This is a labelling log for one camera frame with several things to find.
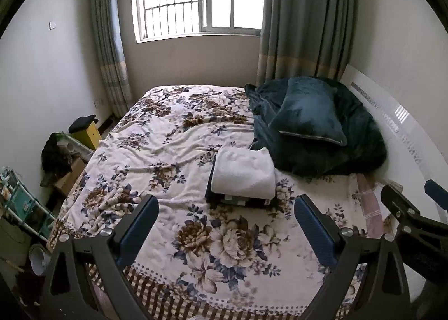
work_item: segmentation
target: white wall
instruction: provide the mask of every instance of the white wall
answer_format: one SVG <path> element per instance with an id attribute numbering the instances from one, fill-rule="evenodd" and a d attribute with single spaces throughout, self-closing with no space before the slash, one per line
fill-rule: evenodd
<path id="1" fill-rule="evenodd" d="M 349 63 L 395 97 L 448 160 L 448 33 L 426 0 L 358 0 Z"/>
<path id="2" fill-rule="evenodd" d="M 134 97 L 154 86 L 255 83 L 259 37 L 187 36 L 136 43 L 131 0 L 118 0 L 123 49 Z"/>
<path id="3" fill-rule="evenodd" d="M 49 30 L 54 21 L 56 29 Z M 95 108 L 94 100 L 104 105 Z M 110 114 L 90 21 L 90 0 L 25 0 L 0 39 L 0 166 L 43 195 L 40 154 L 52 132 L 82 115 Z"/>

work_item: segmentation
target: pink striped cloth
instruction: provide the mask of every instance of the pink striped cloth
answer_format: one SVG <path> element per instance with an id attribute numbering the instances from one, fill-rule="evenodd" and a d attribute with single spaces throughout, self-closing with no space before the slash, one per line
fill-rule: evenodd
<path id="1" fill-rule="evenodd" d="M 363 174 L 358 173 L 356 178 L 362 213 L 366 218 L 367 235 L 369 238 L 379 238 L 384 234 L 384 226 L 378 199 Z"/>

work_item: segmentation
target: cardboard box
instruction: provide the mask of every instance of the cardboard box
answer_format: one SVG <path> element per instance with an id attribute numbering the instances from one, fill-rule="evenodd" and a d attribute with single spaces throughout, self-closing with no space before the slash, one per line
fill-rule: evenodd
<path id="1" fill-rule="evenodd" d="M 64 196 L 69 196 L 76 180 L 81 175 L 82 171 L 86 168 L 86 164 L 81 158 L 76 157 L 72 162 L 72 171 L 67 173 L 64 177 L 60 178 L 53 187 L 56 188 Z"/>

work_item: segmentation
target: blue rubber pad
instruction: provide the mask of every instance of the blue rubber pad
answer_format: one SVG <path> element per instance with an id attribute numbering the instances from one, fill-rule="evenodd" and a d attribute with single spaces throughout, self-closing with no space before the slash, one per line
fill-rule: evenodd
<path id="1" fill-rule="evenodd" d="M 118 268 L 124 269 L 135 261 L 135 257 L 157 220 L 157 216 L 158 201 L 153 196 L 134 218 L 129 229 L 119 243 L 119 256 L 116 259 Z"/>
<path id="2" fill-rule="evenodd" d="M 428 180 L 425 183 L 425 193 L 444 210 L 448 210 L 448 192 L 438 185 L 433 180 Z"/>
<path id="3" fill-rule="evenodd" d="M 303 198 L 294 201 L 294 216 L 323 266 L 337 265 L 335 243 Z"/>

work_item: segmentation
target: folded white towel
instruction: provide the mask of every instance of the folded white towel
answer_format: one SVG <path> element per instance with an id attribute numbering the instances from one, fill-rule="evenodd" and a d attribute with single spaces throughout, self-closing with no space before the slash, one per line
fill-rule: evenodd
<path id="1" fill-rule="evenodd" d="M 265 200 L 275 197 L 276 177 L 269 151 L 222 147 L 216 154 L 211 190 Z"/>

